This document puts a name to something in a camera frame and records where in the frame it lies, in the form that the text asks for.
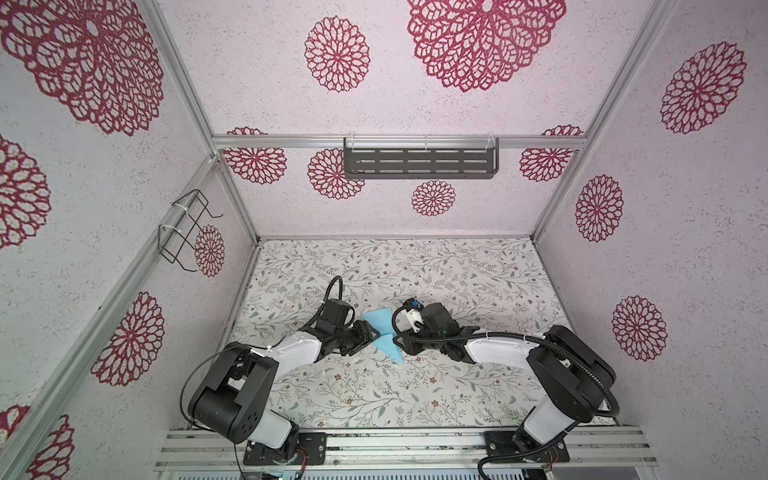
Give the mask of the light blue square paper sheet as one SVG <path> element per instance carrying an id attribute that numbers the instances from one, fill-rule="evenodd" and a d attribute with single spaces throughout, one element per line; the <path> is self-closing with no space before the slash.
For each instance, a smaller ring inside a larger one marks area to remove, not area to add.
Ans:
<path id="1" fill-rule="evenodd" d="M 397 364 L 402 365 L 404 363 L 402 352 L 394 343 L 395 331 L 391 324 L 392 315 L 393 310 L 391 308 L 382 308 L 364 312 L 362 319 L 380 334 L 380 337 L 373 342 L 374 347 Z"/>

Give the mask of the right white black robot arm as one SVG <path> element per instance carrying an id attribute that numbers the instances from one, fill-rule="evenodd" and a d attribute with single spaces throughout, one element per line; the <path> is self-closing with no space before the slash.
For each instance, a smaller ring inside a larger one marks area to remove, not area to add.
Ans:
<path id="1" fill-rule="evenodd" d="M 423 327 L 418 332 L 398 332 L 394 343 L 409 355 L 438 350 L 457 362 L 528 368 L 545 396 L 513 436 L 521 451 L 557 444 L 580 424 L 620 414 L 620 404 L 612 392 L 614 370 L 562 325 L 542 335 L 472 327 L 445 336 Z"/>

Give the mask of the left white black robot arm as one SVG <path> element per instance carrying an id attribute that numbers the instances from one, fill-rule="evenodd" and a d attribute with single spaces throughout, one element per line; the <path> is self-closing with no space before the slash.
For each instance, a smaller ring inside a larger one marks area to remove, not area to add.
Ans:
<path id="1" fill-rule="evenodd" d="M 190 423 L 238 445 L 245 441 L 292 454 L 298 426 L 267 408 L 275 381 L 328 355 L 351 356 L 381 337 L 367 321 L 304 327 L 277 344 L 233 341 L 212 365 L 186 406 Z"/>

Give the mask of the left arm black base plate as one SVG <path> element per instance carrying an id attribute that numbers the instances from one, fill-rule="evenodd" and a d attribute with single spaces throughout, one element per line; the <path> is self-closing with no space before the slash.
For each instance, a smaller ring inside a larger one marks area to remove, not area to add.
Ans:
<path id="1" fill-rule="evenodd" d="M 249 441 L 243 463 L 246 466 L 318 466 L 325 463 L 328 435 L 325 432 L 291 434 L 279 449 Z"/>

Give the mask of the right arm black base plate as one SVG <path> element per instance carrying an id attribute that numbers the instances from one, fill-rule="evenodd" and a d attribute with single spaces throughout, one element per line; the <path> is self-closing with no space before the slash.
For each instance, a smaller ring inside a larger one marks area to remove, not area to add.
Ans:
<path id="1" fill-rule="evenodd" d="M 522 429 L 486 431 L 483 437 L 487 456 L 493 460 L 545 464 L 570 461 L 563 434 L 544 443 Z"/>

